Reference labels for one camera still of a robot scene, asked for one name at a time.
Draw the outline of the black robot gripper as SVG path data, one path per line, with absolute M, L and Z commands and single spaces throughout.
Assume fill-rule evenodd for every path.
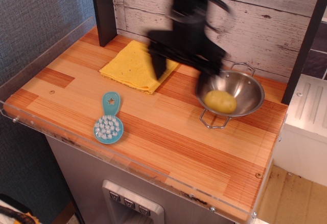
M 205 34 L 206 19 L 189 17 L 172 21 L 171 30 L 151 30 L 149 53 L 154 74 L 161 79 L 167 70 L 167 59 L 184 58 L 198 64 L 201 71 L 209 76 L 219 76 L 226 51 L 213 43 Z

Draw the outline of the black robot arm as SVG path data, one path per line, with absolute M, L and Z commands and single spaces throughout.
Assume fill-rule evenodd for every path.
M 166 72 L 168 60 L 186 64 L 209 75 L 220 73 L 226 51 L 205 34 L 208 1 L 229 11 L 221 0 L 173 0 L 172 29 L 148 32 L 148 52 L 157 79 Z

